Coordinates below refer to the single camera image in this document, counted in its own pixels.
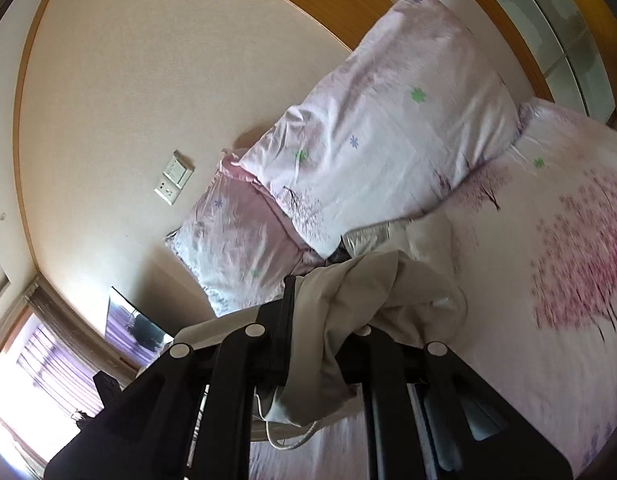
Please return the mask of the beige puffer jacket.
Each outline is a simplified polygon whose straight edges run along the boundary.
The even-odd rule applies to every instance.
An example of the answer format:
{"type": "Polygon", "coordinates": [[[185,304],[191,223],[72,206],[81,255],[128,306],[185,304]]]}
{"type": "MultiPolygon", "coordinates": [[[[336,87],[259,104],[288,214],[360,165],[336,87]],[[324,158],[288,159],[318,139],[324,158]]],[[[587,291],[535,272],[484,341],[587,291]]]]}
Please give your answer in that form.
{"type": "Polygon", "coordinates": [[[303,427],[352,399],[336,356],[365,326],[414,347],[452,339],[467,311],[452,242],[442,211],[368,226],[345,237],[351,259],[297,278],[289,375],[284,386],[261,392],[265,420],[303,427]]]}

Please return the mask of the white wall switch panel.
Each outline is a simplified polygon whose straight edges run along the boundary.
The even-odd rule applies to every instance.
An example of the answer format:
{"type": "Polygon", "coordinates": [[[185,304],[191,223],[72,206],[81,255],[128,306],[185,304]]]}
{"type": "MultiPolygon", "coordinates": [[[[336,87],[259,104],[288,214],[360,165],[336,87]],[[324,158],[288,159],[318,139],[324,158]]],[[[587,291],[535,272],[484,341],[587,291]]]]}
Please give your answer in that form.
{"type": "Polygon", "coordinates": [[[193,173],[194,164],[191,160],[179,151],[174,151],[156,181],[153,192],[168,206],[173,206],[193,173]]]}

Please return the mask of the large pink floral pillow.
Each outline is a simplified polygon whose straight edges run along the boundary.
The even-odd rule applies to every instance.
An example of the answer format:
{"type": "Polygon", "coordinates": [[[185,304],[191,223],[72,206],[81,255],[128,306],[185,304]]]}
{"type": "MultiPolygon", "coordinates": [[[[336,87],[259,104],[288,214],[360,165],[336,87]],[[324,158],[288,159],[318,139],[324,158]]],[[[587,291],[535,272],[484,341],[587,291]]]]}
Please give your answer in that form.
{"type": "Polygon", "coordinates": [[[240,164],[329,257],[345,233],[435,209],[518,131],[473,33],[440,0],[399,0],[240,164]]]}

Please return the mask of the small pink floral pillow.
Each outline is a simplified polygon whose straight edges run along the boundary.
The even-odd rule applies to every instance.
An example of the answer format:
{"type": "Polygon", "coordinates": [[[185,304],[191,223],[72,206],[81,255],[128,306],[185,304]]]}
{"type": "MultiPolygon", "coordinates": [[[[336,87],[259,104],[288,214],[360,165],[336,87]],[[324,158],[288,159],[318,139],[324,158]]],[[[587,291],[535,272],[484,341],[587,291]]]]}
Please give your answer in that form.
{"type": "Polygon", "coordinates": [[[284,278],[322,266],[272,195],[226,150],[211,183],[164,243],[189,271],[214,314],[259,306],[284,293],[284,278]]]}

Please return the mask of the pink cherry blossom bedsheet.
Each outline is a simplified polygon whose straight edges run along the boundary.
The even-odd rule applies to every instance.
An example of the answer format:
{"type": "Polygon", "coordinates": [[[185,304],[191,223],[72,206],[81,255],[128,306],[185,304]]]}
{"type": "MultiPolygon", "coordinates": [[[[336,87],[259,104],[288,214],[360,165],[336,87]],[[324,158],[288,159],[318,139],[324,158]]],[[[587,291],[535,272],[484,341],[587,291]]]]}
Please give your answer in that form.
{"type": "Polygon", "coordinates": [[[543,100],[521,125],[429,212],[467,306],[445,342],[581,474],[617,429],[617,132],[543,100]]]}

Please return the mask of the framed purple picture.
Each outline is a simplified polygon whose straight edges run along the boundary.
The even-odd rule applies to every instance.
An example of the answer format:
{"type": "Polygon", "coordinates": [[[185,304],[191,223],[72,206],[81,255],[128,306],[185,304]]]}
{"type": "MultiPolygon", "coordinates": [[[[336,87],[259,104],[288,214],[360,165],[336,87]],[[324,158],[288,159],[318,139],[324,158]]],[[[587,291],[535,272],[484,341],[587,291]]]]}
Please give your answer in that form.
{"type": "Polygon", "coordinates": [[[140,368],[149,366],[173,337],[111,288],[104,340],[140,368]]]}

